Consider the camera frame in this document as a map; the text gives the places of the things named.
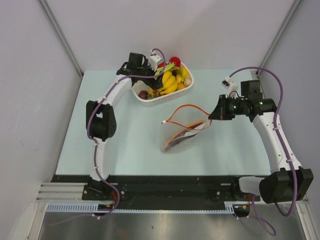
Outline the green white celery stalk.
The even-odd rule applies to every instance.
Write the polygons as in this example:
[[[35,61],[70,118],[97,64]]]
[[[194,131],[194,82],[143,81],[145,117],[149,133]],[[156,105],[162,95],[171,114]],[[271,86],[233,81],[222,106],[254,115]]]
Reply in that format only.
[[[171,62],[169,64],[167,64],[165,67],[159,67],[156,72],[155,75],[159,75],[161,72],[168,72],[168,71],[174,71],[174,70],[179,70],[180,67],[176,66],[174,62]]]

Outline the clear zip bag red zipper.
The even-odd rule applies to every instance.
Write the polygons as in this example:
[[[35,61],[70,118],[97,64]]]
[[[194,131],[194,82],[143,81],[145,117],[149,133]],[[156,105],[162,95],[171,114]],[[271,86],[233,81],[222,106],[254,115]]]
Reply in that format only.
[[[161,122],[160,149],[164,153],[178,153],[189,149],[212,120],[210,113],[194,104],[179,106],[172,115]]]

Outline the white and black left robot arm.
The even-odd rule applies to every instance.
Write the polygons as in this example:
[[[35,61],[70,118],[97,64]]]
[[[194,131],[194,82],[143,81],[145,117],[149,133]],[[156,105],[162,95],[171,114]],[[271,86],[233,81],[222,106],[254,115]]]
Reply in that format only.
[[[164,71],[156,73],[158,64],[166,63],[164,53],[154,48],[150,56],[131,52],[128,61],[117,70],[115,80],[96,101],[86,104],[86,134],[94,141],[93,167],[90,177],[97,182],[105,181],[109,172],[104,169],[104,153],[108,140],[117,129],[115,107],[121,98],[139,81],[152,89],[163,87]]]

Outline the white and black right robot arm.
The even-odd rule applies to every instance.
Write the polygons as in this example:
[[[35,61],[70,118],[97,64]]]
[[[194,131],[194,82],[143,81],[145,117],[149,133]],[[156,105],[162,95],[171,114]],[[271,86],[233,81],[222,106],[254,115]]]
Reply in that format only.
[[[237,84],[227,78],[222,85],[227,92],[219,96],[217,106],[208,118],[229,121],[237,115],[248,117],[259,133],[270,166],[270,175],[267,177],[240,177],[238,183],[230,188],[231,196],[242,201],[248,194],[253,194],[260,196],[267,204],[301,201],[314,175],[311,169],[302,167],[291,150],[280,118],[276,115],[274,100],[263,98],[258,80]]]

